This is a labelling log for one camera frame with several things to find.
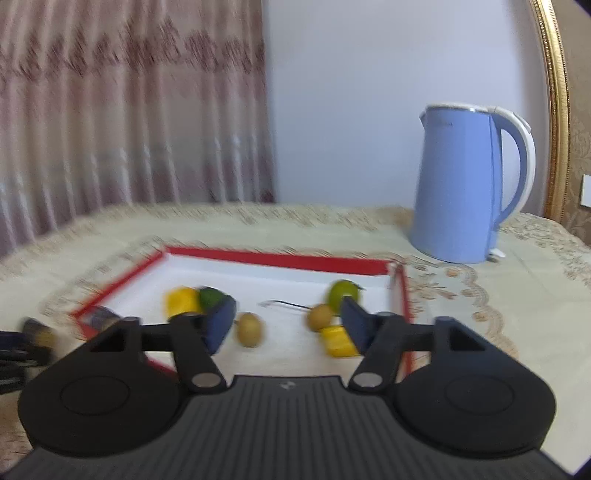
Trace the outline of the round green fruit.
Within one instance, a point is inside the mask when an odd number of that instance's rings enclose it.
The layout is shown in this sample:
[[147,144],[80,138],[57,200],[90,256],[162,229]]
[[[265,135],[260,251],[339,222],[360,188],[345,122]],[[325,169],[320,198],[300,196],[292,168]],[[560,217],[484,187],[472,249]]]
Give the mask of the round green fruit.
[[352,297],[355,302],[360,302],[363,288],[351,280],[338,280],[332,283],[329,287],[327,295],[325,295],[325,303],[331,308],[332,313],[341,315],[342,299],[345,297]]

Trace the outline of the dark sugarcane piece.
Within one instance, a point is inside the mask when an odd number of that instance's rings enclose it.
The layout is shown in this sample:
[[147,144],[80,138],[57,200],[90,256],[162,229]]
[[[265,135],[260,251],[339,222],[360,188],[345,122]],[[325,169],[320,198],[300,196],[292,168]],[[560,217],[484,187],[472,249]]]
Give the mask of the dark sugarcane piece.
[[21,326],[24,346],[43,359],[51,359],[57,346],[55,331],[32,317],[26,317]]
[[120,320],[121,317],[118,314],[100,305],[92,307],[85,317],[85,323],[97,332],[108,329]]

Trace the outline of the dark green fruit piece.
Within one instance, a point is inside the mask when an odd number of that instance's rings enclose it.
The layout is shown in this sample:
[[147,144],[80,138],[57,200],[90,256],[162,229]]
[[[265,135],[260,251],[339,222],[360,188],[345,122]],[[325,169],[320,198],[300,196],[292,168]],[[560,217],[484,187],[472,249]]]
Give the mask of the dark green fruit piece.
[[204,313],[211,311],[225,297],[226,294],[224,292],[213,287],[202,287],[198,289],[198,302]]

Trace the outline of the yellow fruit piece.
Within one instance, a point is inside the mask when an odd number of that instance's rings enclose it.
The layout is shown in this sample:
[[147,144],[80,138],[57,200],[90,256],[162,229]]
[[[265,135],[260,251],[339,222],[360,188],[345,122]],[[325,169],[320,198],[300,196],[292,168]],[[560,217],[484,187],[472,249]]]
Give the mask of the yellow fruit piece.
[[180,314],[201,314],[199,291],[190,287],[179,287],[164,295],[164,311],[166,318]]
[[349,358],[359,356],[355,344],[349,338],[342,325],[329,326],[320,332],[325,352],[335,358]]

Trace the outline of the brown round longan fruit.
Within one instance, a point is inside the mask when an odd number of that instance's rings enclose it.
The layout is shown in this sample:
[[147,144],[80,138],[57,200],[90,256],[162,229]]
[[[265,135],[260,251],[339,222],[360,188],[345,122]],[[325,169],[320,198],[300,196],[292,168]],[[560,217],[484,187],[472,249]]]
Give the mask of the brown round longan fruit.
[[242,313],[236,320],[236,338],[246,348],[256,348],[263,341],[263,320],[252,312]]

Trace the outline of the red cardboard box tray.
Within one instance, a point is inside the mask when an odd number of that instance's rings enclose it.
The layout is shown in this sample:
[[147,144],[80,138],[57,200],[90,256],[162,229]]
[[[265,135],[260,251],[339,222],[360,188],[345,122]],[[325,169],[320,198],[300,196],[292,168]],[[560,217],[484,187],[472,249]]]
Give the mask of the red cardboard box tray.
[[90,311],[104,306],[143,324],[165,322],[165,296],[179,287],[213,287],[235,298],[236,311],[252,312],[264,325],[263,342],[245,348],[235,333],[226,336],[214,361],[226,379],[235,375],[320,376],[349,379],[356,358],[332,358],[322,339],[308,329],[305,309],[325,301],[333,282],[349,280],[362,288],[370,313],[394,312],[409,318],[406,272],[396,260],[312,257],[222,251],[165,245],[71,308],[86,338],[96,331]]

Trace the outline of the light blue electric kettle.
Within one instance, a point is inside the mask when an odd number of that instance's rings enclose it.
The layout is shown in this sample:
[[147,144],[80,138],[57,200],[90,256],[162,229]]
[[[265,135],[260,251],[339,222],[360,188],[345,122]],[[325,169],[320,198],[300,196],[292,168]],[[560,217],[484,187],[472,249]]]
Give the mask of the light blue electric kettle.
[[[437,260],[477,264],[505,254],[497,247],[500,226],[520,212],[535,181],[531,126],[502,107],[431,104],[421,114],[422,164],[409,239]],[[519,152],[517,190],[503,201],[502,133]]]

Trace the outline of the cream gold embroidered tablecloth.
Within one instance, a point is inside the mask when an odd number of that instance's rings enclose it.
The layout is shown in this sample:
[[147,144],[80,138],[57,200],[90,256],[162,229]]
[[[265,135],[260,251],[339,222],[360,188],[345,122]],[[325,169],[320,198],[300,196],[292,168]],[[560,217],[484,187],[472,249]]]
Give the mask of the cream gold embroidered tablecloth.
[[520,214],[501,228],[501,259],[452,265],[412,247],[411,220],[401,207],[109,207],[2,259],[1,325],[35,317],[68,352],[80,342],[69,312],[165,244],[400,261],[416,321],[454,317],[550,385],[557,414],[544,448],[578,469],[590,455],[589,248],[554,221]]

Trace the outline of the pink floral curtain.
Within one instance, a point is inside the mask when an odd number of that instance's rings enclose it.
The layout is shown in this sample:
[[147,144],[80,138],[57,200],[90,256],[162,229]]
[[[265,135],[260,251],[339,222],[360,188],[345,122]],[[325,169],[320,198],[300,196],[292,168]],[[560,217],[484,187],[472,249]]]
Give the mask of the pink floral curtain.
[[1,251],[111,204],[274,199],[259,1],[5,1]]

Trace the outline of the gold mirror frame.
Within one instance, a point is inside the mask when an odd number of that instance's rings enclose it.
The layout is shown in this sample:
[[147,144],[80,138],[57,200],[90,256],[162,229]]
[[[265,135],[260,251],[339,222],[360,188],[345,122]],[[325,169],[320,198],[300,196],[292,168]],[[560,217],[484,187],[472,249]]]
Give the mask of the gold mirror frame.
[[563,42],[553,3],[529,2],[546,71],[549,111],[549,163],[544,216],[562,222],[570,163],[570,98]]

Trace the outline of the white wall socket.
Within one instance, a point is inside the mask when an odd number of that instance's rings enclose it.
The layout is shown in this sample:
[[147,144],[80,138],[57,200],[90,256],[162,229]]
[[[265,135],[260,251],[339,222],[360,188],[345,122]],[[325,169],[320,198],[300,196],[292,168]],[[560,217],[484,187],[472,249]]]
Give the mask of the white wall socket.
[[580,205],[591,208],[591,175],[582,177]]

